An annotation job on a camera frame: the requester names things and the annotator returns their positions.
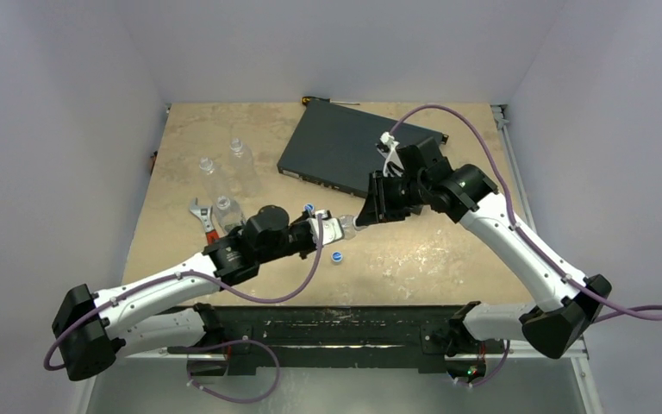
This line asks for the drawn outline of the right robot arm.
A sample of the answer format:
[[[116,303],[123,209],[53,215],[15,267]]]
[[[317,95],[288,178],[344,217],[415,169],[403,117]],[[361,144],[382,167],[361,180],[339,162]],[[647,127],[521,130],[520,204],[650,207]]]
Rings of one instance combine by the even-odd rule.
[[[427,205],[483,242],[533,299],[531,304],[466,305],[450,320],[455,348],[469,351],[485,340],[517,340],[558,359],[595,322],[603,307],[595,297],[609,296],[609,281],[588,277],[556,255],[510,213],[507,198],[479,168],[451,168],[432,138],[401,146],[384,133],[379,147],[403,174],[370,174],[365,204],[353,222],[357,229],[403,221]]]

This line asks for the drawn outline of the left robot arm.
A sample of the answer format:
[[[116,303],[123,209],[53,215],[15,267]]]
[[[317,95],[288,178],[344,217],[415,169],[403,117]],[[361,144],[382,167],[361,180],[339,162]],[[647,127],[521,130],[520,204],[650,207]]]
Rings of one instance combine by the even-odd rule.
[[[137,282],[91,292],[72,288],[52,324],[54,343],[43,360],[47,371],[66,370],[68,378],[91,378],[118,359],[157,348],[195,346],[210,353],[222,344],[222,329],[208,307],[172,311],[193,298],[217,292],[241,293],[236,286],[257,276],[261,265],[298,254],[314,256],[343,239],[340,220],[326,210],[288,213],[267,205],[189,259]]]

